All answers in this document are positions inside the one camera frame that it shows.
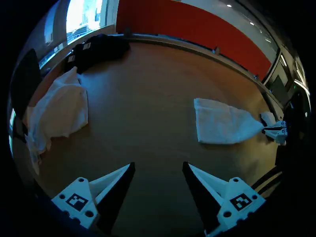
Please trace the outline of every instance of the folded white towel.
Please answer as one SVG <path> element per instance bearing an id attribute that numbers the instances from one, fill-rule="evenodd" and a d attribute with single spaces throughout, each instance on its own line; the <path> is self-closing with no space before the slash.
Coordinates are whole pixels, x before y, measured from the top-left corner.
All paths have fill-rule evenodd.
<path id="1" fill-rule="evenodd" d="M 194 108 L 197 139 L 201 143 L 239 143 L 264 128 L 249 112 L 218 101 L 196 98 Z"/>
<path id="2" fill-rule="evenodd" d="M 27 146 L 32 163 L 51 147 L 51 137 L 69 137 L 88 123 L 87 91 L 77 78 L 77 67 L 56 78 L 35 107 L 27 108 Z"/>

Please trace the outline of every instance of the crumpled white towel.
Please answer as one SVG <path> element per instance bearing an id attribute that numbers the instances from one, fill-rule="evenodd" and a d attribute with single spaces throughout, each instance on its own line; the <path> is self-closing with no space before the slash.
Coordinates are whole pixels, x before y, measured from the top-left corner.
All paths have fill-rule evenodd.
<path id="1" fill-rule="evenodd" d="M 260 117 L 267 124 L 268 127 L 273 126 L 276 123 L 275 117 L 274 117 L 273 113 L 271 113 L 271 112 L 260 113 Z"/>
<path id="2" fill-rule="evenodd" d="M 35 107 L 27 108 L 27 146 L 32 157 L 51 147 L 51 137 L 69 137 L 88 123 L 88 97 L 77 67 L 56 78 Z"/>
<path id="3" fill-rule="evenodd" d="M 264 128 L 249 112 L 218 101 L 196 98 L 194 108 L 197 139 L 201 143 L 239 143 Z"/>

